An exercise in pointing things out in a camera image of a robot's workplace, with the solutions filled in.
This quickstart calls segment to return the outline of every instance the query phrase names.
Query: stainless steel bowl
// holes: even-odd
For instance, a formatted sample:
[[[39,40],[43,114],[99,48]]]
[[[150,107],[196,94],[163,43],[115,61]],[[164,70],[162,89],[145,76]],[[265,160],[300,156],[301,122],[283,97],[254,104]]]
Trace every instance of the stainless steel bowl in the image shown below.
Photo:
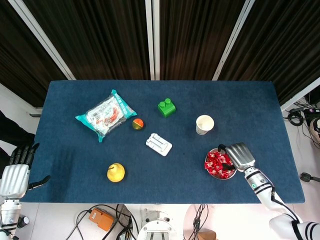
[[[214,153],[214,152],[218,152],[218,148],[217,148],[217,147],[216,147],[216,148],[214,148],[214,149],[211,149],[209,153]],[[207,161],[207,157],[208,157],[208,154],[206,154],[206,155],[205,155],[204,162],[206,162],[206,161]],[[236,174],[236,172],[237,172],[237,170],[235,170],[235,171],[234,171],[234,173],[233,173],[233,174],[231,174],[228,178],[219,178],[219,177],[216,177],[216,176],[211,175],[210,173],[209,173],[209,174],[210,174],[210,176],[214,177],[215,179],[219,179],[219,180],[228,180],[228,179],[232,178],[232,177]]]

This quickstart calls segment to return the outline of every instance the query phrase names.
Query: red candy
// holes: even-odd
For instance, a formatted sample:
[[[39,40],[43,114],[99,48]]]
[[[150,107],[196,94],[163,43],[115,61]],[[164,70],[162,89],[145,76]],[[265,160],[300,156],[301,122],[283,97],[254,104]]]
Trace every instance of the red candy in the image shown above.
[[[215,176],[219,179],[227,179],[235,172],[235,170],[224,170],[222,163],[233,166],[232,161],[226,153],[221,154],[218,151],[209,152],[206,162],[204,163],[204,168],[212,176]]]

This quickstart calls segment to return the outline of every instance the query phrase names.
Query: green toy block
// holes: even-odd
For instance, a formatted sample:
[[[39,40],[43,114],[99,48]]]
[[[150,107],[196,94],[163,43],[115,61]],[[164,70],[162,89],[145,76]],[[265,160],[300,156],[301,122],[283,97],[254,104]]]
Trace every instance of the green toy block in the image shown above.
[[[158,109],[165,118],[176,112],[176,107],[170,98],[166,98],[164,101],[159,102]]]

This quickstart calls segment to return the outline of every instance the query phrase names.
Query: paper cup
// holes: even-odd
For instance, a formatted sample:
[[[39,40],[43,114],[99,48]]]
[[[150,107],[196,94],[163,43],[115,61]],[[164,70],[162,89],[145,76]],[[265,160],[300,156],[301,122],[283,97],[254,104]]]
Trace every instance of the paper cup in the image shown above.
[[[199,116],[196,121],[195,131],[199,135],[205,135],[208,131],[214,128],[215,121],[208,115]]]

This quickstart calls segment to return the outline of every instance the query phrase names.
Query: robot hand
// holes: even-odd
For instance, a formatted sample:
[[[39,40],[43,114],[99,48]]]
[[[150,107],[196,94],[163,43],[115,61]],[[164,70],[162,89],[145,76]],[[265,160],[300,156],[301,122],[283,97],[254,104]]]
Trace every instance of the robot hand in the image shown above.
[[[270,220],[269,225],[278,236],[290,240],[320,239],[320,224],[303,222],[288,208],[276,193],[276,187],[259,169],[255,168],[255,158],[244,143],[230,146],[220,144],[218,151],[225,151],[234,167],[244,172],[244,177],[262,204],[269,210],[282,213]]]
[[[0,206],[0,240],[17,240],[15,230],[18,224],[21,204],[19,200],[28,190],[42,186],[49,179],[46,176],[39,182],[29,184],[29,175],[35,152],[39,143],[17,147],[4,168],[0,183],[0,196],[4,198]]]

